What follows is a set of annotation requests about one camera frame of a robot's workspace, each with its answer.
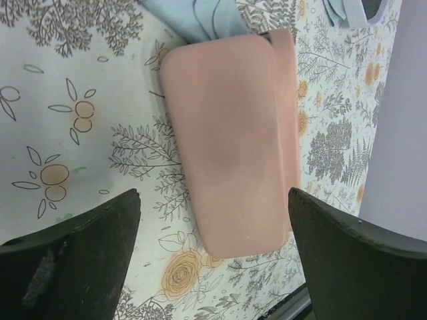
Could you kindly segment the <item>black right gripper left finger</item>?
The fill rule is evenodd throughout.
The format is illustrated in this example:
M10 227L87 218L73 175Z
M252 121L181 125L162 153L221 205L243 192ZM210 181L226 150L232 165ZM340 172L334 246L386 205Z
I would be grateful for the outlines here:
M130 189L1 245L2 319L113 319L139 227Z

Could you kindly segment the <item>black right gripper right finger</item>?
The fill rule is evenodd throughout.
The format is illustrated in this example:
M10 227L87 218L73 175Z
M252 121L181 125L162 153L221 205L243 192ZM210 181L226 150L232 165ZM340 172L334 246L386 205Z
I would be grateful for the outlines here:
M425 319L426 242L297 188L288 212L316 319Z

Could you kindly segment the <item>pink glasses case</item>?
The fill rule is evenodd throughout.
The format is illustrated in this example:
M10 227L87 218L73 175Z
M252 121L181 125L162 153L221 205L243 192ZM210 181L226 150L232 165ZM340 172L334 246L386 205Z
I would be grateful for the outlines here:
M228 259L282 248L300 184L290 30L178 47L160 81L204 249Z

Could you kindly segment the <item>light blue cleaning cloth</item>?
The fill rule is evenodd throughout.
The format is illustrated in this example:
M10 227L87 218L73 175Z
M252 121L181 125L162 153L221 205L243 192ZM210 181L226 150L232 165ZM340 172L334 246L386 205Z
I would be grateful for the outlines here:
M230 0L146 0L140 2L188 43L201 43L250 31Z

